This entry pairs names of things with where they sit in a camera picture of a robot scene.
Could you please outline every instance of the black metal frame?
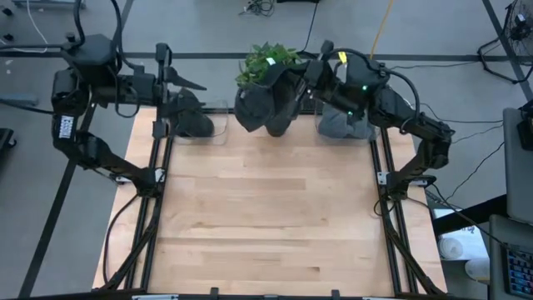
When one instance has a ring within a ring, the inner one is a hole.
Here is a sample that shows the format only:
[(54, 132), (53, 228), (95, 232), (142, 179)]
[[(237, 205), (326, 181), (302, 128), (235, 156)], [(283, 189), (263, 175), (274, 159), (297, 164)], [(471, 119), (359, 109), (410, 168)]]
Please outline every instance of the black metal frame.
[(508, 77), (508, 76), (506, 76), (506, 75), (504, 75), (502, 73), (499, 73), (499, 72), (496, 72), (496, 71), (492, 71), (492, 69), (487, 64), (487, 61), (485, 60), (485, 54), (483, 54), (483, 50), (485, 48), (487, 48), (490, 45), (493, 45), (495, 43), (501, 42), (501, 44), (506, 49), (506, 52), (507, 52), (508, 56), (510, 57), (510, 59), (514, 60), (514, 61), (517, 61), (517, 62), (520, 61), (518, 59), (518, 57), (516, 56), (516, 53), (514, 53), (512, 51), (511, 45), (507, 42), (506, 35), (505, 35), (506, 29), (507, 29), (507, 26), (508, 26), (508, 22), (509, 22), (509, 18), (511, 17), (511, 9), (514, 7), (513, 6), (514, 3), (515, 3), (515, 1), (513, 1), (508, 7), (506, 7), (506, 9), (507, 9), (506, 20), (505, 20), (505, 23), (503, 25), (503, 28), (501, 29), (501, 32), (498, 33), (498, 37), (495, 38), (494, 40), (482, 45), (481, 47), (479, 47), (479, 49), (477, 50), (477, 55), (479, 56), (479, 59), (480, 59), (481, 63), (483, 64), (483, 69), (485, 71), (487, 71), (490, 74), (495, 75), (495, 76), (497, 76), (499, 78), (502, 78), (502, 79), (505, 79), (507, 81), (510, 81), (513, 84), (517, 84), (517, 83), (525, 83), (525, 82), (527, 82), (527, 80), (529, 79), (529, 77), (533, 73), (533, 62), (531, 63), (530, 70), (527, 72), (527, 74), (526, 74), (526, 76), (524, 78), (522, 78), (522, 79), (513, 79), (513, 78)]

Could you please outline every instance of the potted plant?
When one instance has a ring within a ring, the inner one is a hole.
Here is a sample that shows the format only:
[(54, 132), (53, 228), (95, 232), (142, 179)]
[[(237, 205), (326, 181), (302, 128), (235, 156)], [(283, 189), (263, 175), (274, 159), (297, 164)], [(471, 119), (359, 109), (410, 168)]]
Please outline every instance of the potted plant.
[[(292, 66), (300, 61), (296, 49), (287, 49), (280, 44), (272, 46), (267, 42), (263, 46), (254, 45), (252, 49), (253, 51), (247, 55), (244, 61), (244, 67), (239, 63), (241, 73), (236, 78), (239, 87), (236, 104), (242, 101), (253, 103), (255, 99), (250, 99), (253, 96), (247, 92), (254, 85), (261, 83), (271, 65), (279, 63)], [(285, 73), (272, 87), (274, 112), (268, 117), (265, 127), (273, 137), (282, 136), (291, 125), (291, 120), (285, 112), (286, 104), (296, 96), (296, 83), (297, 77)], [(270, 105), (270, 103), (257, 103), (257, 106), (267, 104)]]

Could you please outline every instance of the yellow cable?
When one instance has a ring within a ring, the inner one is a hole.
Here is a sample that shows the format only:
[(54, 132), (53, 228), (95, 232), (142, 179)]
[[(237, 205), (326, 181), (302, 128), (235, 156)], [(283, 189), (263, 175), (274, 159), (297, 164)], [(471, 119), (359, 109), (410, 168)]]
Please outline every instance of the yellow cable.
[(386, 8), (385, 17), (383, 17), (383, 20), (381, 21), (380, 30), (377, 32), (376, 38), (374, 39), (374, 45), (372, 45), (372, 50), (370, 51), (370, 59), (374, 57), (374, 52), (376, 50), (377, 41), (380, 39), (381, 32), (383, 31), (383, 28), (385, 27), (385, 22), (386, 22), (386, 19), (389, 17), (389, 13), (391, 12), (393, 3), (394, 3), (394, 0), (390, 0), (389, 6)]

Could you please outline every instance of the white cable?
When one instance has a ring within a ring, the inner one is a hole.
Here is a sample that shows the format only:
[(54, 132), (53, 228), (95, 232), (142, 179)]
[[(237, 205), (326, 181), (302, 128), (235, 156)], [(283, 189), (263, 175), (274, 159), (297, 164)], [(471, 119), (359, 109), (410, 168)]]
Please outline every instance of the white cable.
[[(39, 30), (39, 27), (37, 26), (37, 24), (35, 23), (35, 21), (33, 20), (33, 17), (32, 17), (32, 13), (30, 11), (30, 0), (26, 0), (26, 8), (27, 8), (27, 15), (30, 17), (30, 21), (32, 21), (32, 24), (33, 24), (33, 27), (35, 28), (35, 30), (37, 31), (37, 33), (39, 33), (39, 35), (41, 36), (42, 40), (44, 41), (44, 43), (46, 43), (48, 45), (48, 41), (47, 39), (44, 37), (44, 34), (42, 34), (41, 30)], [(4, 44), (4, 45), (7, 45), (6, 42), (4, 42), (1, 38), (0, 38), (0, 43)], [(24, 49), (20, 49), (20, 48), (14, 48), (13, 50), (15, 51), (19, 51), (21, 53), (46, 53), (46, 51), (48, 51), (48, 48), (45, 47), (44, 50), (42, 51), (38, 51), (38, 50), (24, 50)]]

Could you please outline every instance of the wooden tabletop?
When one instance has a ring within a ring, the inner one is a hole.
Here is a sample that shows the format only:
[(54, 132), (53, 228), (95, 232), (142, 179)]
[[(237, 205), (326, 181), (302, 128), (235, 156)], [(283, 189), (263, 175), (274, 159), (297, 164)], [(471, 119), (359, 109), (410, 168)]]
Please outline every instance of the wooden tabletop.
[[(148, 164), (154, 118), (155, 110), (143, 109), (134, 123), (126, 159), (138, 166)], [(372, 211), (370, 147), (319, 137), (312, 116), (279, 138), (248, 133), (233, 116), (218, 121), (227, 123), (215, 142), (223, 145), (175, 142), (149, 292), (393, 296), (383, 225)], [(397, 129), (390, 140), (398, 169), (415, 155), (413, 142)], [(134, 194), (133, 186), (120, 187), (112, 216)], [(421, 188), (409, 194), (426, 202)], [(113, 228), (108, 275), (131, 250), (139, 204)], [(403, 208), (413, 256), (446, 290), (427, 208)], [(137, 263), (136, 285), (144, 255)], [(407, 291), (403, 266), (400, 259)], [(94, 287), (102, 285), (101, 259)]]

